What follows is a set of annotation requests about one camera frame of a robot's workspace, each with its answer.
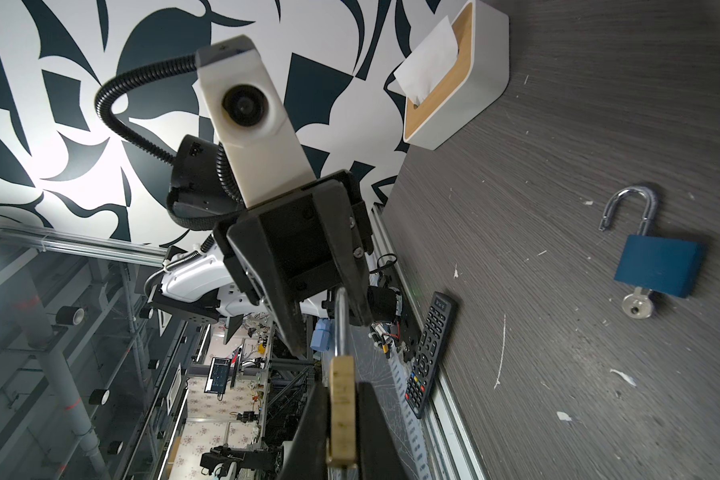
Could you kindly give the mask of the brass padlock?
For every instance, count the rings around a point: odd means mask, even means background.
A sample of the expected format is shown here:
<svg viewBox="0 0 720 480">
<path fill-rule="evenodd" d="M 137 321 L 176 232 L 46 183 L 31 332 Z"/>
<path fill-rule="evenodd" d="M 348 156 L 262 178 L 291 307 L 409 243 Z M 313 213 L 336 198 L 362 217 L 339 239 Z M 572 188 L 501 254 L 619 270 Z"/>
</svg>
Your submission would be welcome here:
<svg viewBox="0 0 720 480">
<path fill-rule="evenodd" d="M 330 364 L 330 436 L 327 463 L 346 470 L 357 463 L 355 361 L 348 353 L 349 301 L 344 287 L 335 295 L 335 353 Z"/>
</svg>

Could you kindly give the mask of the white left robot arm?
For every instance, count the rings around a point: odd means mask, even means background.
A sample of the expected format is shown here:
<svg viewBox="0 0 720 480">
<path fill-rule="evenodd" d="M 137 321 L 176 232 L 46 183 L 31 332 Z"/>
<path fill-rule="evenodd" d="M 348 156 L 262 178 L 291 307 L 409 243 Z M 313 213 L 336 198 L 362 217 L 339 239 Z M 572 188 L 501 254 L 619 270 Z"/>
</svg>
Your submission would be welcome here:
<svg viewBox="0 0 720 480">
<path fill-rule="evenodd" d="M 167 198 L 173 220 L 208 240 L 171 253 L 145 284 L 154 308 L 199 324 L 267 311 L 294 355 L 307 348 L 305 303 L 343 288 L 353 325 L 370 325 L 372 228 L 359 183 L 335 172 L 260 206 L 229 196 L 217 145 L 187 135 L 173 160 Z"/>
</svg>

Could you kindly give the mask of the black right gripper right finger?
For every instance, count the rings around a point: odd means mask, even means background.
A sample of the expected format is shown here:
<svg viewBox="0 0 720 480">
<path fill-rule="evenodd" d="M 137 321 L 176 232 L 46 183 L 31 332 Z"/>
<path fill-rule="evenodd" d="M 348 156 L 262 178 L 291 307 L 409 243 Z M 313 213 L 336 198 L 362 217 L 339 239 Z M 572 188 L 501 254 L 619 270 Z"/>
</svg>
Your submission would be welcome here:
<svg viewBox="0 0 720 480">
<path fill-rule="evenodd" d="M 357 384 L 357 469 L 362 480 L 407 479 L 373 386 Z"/>
</svg>

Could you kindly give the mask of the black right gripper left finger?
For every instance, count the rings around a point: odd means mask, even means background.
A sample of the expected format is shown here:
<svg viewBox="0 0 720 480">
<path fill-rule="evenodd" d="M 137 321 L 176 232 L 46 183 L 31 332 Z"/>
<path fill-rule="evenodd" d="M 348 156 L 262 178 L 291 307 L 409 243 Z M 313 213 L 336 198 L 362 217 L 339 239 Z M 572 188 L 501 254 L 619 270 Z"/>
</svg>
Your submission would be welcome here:
<svg viewBox="0 0 720 480">
<path fill-rule="evenodd" d="M 316 384 L 311 390 L 293 445 L 278 474 L 279 480 L 326 480 L 329 432 L 328 388 Z"/>
</svg>

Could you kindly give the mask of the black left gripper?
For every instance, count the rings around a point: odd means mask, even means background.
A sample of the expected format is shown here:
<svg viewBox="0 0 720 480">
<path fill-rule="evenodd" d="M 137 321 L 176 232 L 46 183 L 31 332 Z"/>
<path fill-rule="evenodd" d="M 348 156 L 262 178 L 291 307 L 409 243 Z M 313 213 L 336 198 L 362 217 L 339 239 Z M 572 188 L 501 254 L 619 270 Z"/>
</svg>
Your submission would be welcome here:
<svg viewBox="0 0 720 480">
<path fill-rule="evenodd" d="M 351 323 L 373 322 L 366 260 L 372 229 L 352 172 L 341 170 L 237 212 L 212 233 L 232 279 L 265 304 L 293 355 L 307 349 L 297 300 L 342 286 Z"/>
</svg>

